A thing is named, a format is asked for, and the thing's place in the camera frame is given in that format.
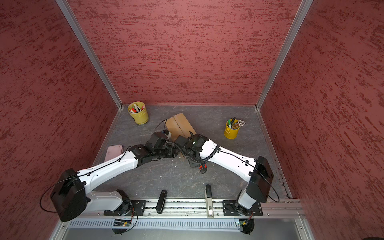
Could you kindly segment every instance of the white vent grille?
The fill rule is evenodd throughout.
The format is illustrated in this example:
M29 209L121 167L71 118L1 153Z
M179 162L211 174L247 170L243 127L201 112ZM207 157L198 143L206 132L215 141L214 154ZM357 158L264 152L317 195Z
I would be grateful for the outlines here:
M68 228L130 228L112 227L113 219L77 218L71 221ZM227 230L238 231L237 219L185 219L185 218L139 218L135 228L179 229L179 230Z

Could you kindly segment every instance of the coiled black cable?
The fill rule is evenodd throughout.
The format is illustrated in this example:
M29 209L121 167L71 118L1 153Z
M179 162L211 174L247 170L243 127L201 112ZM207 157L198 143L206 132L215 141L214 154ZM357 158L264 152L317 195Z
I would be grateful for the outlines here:
M185 158L190 159L190 160L192 160L196 163L199 163L199 164L207 163L208 160L211 159L217 153L218 149L220 148L219 145L216 145L215 149L212 151L212 153L208 157L198 160L192 156L186 155L185 152L183 151L183 149L178 144L176 144L174 142L168 141L165 143L165 145L166 145L166 147L175 147L177 150L179 150L181 152L181 154L183 154L183 156Z

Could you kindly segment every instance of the red textured wall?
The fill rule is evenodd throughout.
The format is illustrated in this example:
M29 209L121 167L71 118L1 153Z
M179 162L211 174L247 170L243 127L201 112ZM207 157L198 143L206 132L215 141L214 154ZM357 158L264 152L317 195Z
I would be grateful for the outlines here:
M301 0L68 0L124 104L255 104Z
M0 16L0 236L47 239L41 194L92 164L117 107L55 1L2 1Z
M261 109L316 240L384 237L384 5L314 1Z

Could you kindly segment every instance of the pink case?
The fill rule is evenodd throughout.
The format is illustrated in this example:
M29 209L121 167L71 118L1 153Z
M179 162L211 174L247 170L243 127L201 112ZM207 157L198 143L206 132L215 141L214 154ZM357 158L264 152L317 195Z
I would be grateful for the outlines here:
M122 146L121 145L113 145L109 146L107 149L107 154L105 155L104 162L114 159L122 154Z

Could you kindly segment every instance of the black handle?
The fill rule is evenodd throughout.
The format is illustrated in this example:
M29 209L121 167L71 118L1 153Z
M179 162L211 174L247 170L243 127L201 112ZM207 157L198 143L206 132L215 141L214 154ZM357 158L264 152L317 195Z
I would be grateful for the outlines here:
M167 197L167 190L161 190L161 194L160 194L159 200L157 201L157 205L156 205L156 212L158 214L163 213L164 204L166 203L166 197Z
M211 185L207 184L205 186L205 191L207 193L207 197L212 197L212 189L211 189Z

